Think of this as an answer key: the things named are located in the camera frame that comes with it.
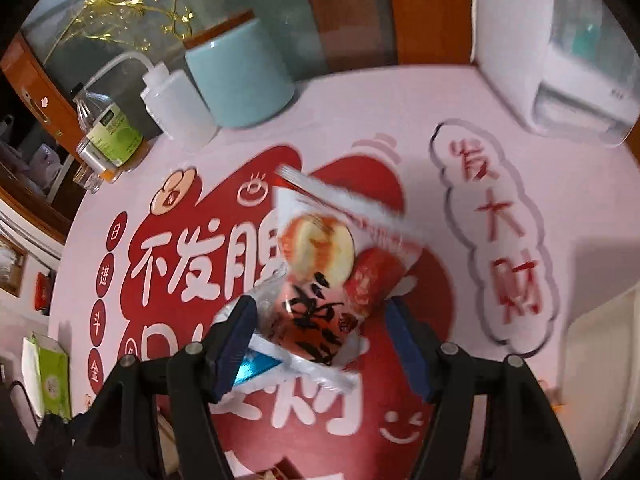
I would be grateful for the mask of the red sausage snack packet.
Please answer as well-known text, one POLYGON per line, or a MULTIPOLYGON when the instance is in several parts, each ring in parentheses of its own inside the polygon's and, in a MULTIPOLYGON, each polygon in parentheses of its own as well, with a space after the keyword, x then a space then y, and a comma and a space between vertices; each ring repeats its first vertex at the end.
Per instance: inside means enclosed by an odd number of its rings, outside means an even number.
POLYGON ((282 165, 274 209, 282 266, 250 296, 257 325, 250 348, 319 385, 356 386, 360 325, 422 255, 424 237, 366 196, 282 165))

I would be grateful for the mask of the cracker packet blue top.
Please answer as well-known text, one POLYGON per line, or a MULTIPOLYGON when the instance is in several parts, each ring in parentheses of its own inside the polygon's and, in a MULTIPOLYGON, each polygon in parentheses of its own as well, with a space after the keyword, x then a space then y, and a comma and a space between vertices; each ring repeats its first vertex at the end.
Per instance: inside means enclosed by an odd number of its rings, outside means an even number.
POLYGON ((218 400, 234 387, 243 385, 270 372, 282 362, 262 352, 247 348, 242 354, 225 351, 216 359, 216 384, 214 393, 218 400))

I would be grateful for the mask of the green tissue box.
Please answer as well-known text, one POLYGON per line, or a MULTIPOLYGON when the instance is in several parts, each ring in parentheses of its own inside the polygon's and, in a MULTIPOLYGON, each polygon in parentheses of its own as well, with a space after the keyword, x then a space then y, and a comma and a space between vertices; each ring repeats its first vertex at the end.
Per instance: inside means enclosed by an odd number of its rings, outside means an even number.
POLYGON ((47 414, 70 420, 68 355, 48 336, 31 333, 23 338, 21 371, 28 400, 38 417, 47 414))

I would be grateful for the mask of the white plastic storage bin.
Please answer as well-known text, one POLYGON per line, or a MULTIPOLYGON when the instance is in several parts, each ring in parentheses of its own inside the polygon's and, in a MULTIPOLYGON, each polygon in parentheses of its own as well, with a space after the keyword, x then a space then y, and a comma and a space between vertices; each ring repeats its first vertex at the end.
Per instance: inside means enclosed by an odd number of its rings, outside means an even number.
POLYGON ((601 478, 639 423, 639 289, 575 318, 566 332, 559 420, 580 476, 601 478))

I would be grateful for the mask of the green label plastic bottle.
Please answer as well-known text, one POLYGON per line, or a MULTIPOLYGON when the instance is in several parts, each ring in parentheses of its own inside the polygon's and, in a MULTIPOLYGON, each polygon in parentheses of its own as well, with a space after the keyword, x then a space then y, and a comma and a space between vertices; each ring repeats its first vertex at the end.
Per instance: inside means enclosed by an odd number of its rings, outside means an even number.
POLYGON ((103 181, 114 183, 149 154, 150 144, 109 96, 81 88, 74 103, 84 134, 76 153, 103 181))

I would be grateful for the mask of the white squeeze bottle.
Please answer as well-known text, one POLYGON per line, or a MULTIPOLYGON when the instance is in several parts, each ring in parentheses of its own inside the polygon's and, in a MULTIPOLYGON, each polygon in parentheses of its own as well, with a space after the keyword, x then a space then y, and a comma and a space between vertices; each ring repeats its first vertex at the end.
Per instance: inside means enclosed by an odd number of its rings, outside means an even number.
POLYGON ((145 88, 140 98, 149 116, 171 141, 184 150, 197 152, 217 135, 219 127, 198 89, 184 70, 171 72, 159 62, 153 64, 144 54, 126 51, 103 65, 82 87, 76 103, 89 88, 122 62, 136 60, 146 69, 142 76, 145 88))

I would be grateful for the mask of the light blue canister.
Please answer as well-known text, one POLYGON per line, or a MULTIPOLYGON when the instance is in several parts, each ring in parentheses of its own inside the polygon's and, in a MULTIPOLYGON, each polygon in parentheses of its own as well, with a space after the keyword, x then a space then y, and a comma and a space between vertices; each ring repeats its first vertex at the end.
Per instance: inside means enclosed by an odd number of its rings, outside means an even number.
POLYGON ((230 16, 183 45, 198 91, 221 127, 259 125, 294 99, 294 80, 251 10, 230 16))

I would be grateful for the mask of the white cosmetics organizer box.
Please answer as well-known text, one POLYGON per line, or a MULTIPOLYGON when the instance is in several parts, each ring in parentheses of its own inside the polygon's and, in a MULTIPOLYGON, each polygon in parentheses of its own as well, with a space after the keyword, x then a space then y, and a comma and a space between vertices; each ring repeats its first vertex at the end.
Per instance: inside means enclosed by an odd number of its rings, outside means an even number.
POLYGON ((639 118, 639 55, 603 0, 475 0, 474 53, 532 133, 617 146, 639 118))

